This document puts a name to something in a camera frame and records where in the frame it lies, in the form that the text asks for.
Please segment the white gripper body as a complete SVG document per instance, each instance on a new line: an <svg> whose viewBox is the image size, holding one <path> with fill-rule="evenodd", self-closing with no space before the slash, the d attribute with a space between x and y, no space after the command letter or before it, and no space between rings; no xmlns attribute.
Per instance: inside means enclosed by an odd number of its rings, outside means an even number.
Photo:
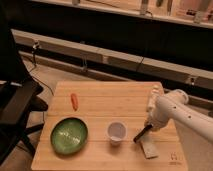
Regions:
<svg viewBox="0 0 213 171"><path fill-rule="evenodd" d="M158 98L155 103L155 108L149 113L147 124L151 125L152 131L158 131L168 124L169 117L164 108L164 103L161 98Z"/></svg>

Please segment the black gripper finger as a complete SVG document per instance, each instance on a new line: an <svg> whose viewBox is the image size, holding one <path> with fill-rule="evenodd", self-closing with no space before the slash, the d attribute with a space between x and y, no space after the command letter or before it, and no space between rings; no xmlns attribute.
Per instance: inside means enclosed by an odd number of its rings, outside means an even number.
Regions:
<svg viewBox="0 0 213 171"><path fill-rule="evenodd" d="M139 140L146 132L148 132L152 127L153 127L152 125L146 125L146 126L144 127L144 129L134 137L134 139L133 139L134 143L137 143L138 140Z"/></svg>

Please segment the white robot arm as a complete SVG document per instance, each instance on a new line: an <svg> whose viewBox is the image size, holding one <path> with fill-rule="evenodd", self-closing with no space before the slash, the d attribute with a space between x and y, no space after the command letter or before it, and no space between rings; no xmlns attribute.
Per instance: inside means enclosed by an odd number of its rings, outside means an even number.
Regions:
<svg viewBox="0 0 213 171"><path fill-rule="evenodd" d="M189 96L180 89L163 95L152 91L148 100L148 117L144 128L133 138L133 141L137 143L145 133L158 131L164 128L170 119L173 119L213 143L213 118L190 109L186 106L188 102Z"/></svg>

